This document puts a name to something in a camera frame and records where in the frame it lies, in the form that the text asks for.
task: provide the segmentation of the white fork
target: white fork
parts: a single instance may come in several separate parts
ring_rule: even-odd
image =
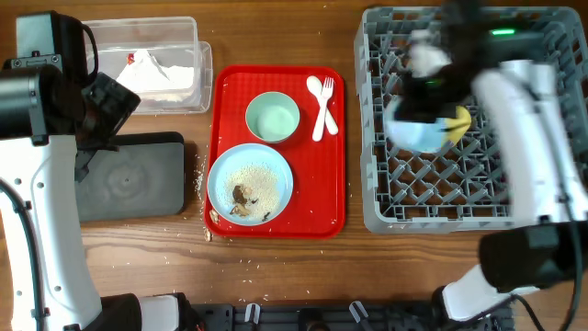
[[[334,80],[330,77],[325,78],[324,84],[322,85],[321,98],[319,99],[319,117],[314,123],[314,130],[312,131],[312,139],[315,142],[319,142],[322,139],[322,133],[324,132],[324,119],[327,112],[327,101],[333,96]]]

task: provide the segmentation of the yellow object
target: yellow object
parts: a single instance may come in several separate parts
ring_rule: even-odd
[[[459,142],[471,125],[471,116],[465,107],[457,106],[456,113],[458,115],[456,119],[445,119],[445,124],[447,126],[447,140],[453,144]]]

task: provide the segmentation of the bowl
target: bowl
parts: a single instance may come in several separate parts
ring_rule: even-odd
[[[236,183],[234,178],[243,179],[242,174],[245,168],[259,169],[260,167],[270,171],[271,176],[276,176],[275,180],[270,181],[272,185],[275,185],[276,208],[265,216],[267,210],[263,209],[263,201],[258,201],[255,205],[249,204],[248,208],[253,210],[252,215],[241,217],[232,213],[235,208],[234,199],[232,198],[232,189]],[[267,177],[266,174],[255,174],[254,176],[262,175]],[[292,197],[293,185],[292,170],[280,153],[259,143],[244,143],[226,151],[215,161],[209,172],[207,190],[212,208],[223,219],[237,225],[255,226],[275,219],[286,209]]]
[[[281,143],[298,128],[300,110],[291,97],[280,92],[266,92],[249,103],[245,123],[260,140]]]

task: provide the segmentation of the red object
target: red object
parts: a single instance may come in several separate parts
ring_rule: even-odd
[[[322,140],[312,140],[319,113],[316,97],[306,87],[315,75],[322,82],[334,79],[329,110],[339,127],[335,136],[324,129]],[[282,92],[300,109],[300,124],[283,143],[264,143],[245,124],[249,103],[262,93]],[[294,176],[294,189],[286,209],[274,220],[241,226],[219,217],[215,224],[206,198],[204,221],[216,235],[268,238],[326,239],[337,235],[345,223],[345,85],[341,76],[326,67],[232,65],[217,77],[210,134],[209,170],[217,157],[242,143],[265,144],[286,158]]]

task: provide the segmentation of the light blue plate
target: light blue plate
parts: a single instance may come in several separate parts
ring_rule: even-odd
[[[231,201],[222,198],[227,194],[227,180],[231,174],[244,166],[267,166],[277,174],[279,205],[276,212],[270,214],[265,222],[251,220],[250,217],[230,215],[234,205],[231,204]],[[207,190],[212,207],[223,219],[238,225],[254,226],[275,219],[286,209],[292,197],[293,186],[292,170],[280,153],[259,143],[244,143],[223,153],[212,165]]]

